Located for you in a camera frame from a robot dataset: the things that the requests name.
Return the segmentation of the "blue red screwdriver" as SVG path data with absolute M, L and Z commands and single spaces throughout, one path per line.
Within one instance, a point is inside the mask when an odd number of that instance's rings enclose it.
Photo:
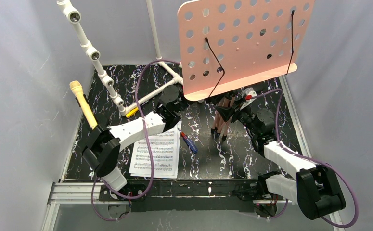
M 192 153 L 197 154 L 198 149 L 195 146 L 194 142 L 180 128 L 178 128 L 178 131 L 180 132 L 180 135 L 181 135 L 182 139 L 187 144 L 187 146 L 192 151 Z

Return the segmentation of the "pink music stand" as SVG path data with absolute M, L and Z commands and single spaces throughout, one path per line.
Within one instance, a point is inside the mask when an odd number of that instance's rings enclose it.
M 315 1 L 193 0 L 177 12 L 183 92 L 198 101 L 297 70 Z

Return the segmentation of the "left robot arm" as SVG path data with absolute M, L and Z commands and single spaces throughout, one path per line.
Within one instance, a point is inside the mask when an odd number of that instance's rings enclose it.
M 185 98 L 178 87 L 165 87 L 152 112 L 115 128 L 108 128 L 98 124 L 83 93 L 76 94 L 76 100 L 92 129 L 81 155 L 95 175 L 116 192 L 127 184 L 117 167 L 119 152 L 149 135 L 157 135 L 175 127 L 180 121 L 178 113 L 193 103 Z

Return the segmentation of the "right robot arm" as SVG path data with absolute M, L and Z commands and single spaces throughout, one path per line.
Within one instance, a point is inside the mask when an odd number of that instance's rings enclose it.
M 230 106 L 216 106 L 218 115 L 225 122 L 239 121 L 251 138 L 252 146 L 262 157 L 276 163 L 289 177 L 272 172 L 259 176 L 263 194 L 277 194 L 297 204 L 310 220 L 346 208 L 346 201 L 336 173 L 294 153 L 277 140 L 276 115 L 267 109 L 252 113 L 250 103 L 255 93 L 244 94 Z

